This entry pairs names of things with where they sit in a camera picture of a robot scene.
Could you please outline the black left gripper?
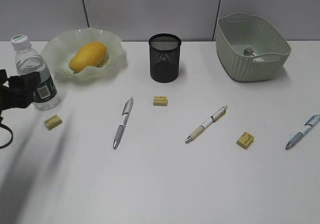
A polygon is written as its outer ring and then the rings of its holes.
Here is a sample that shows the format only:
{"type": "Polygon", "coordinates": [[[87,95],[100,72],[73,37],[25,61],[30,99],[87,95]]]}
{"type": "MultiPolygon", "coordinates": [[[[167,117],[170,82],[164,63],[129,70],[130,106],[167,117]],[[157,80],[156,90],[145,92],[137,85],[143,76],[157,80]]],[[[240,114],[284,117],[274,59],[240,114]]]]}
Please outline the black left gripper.
{"type": "Polygon", "coordinates": [[[33,101],[33,93],[40,83],[40,73],[37,71],[11,76],[9,79],[5,69],[0,70],[0,111],[12,108],[27,108],[33,101]]]}

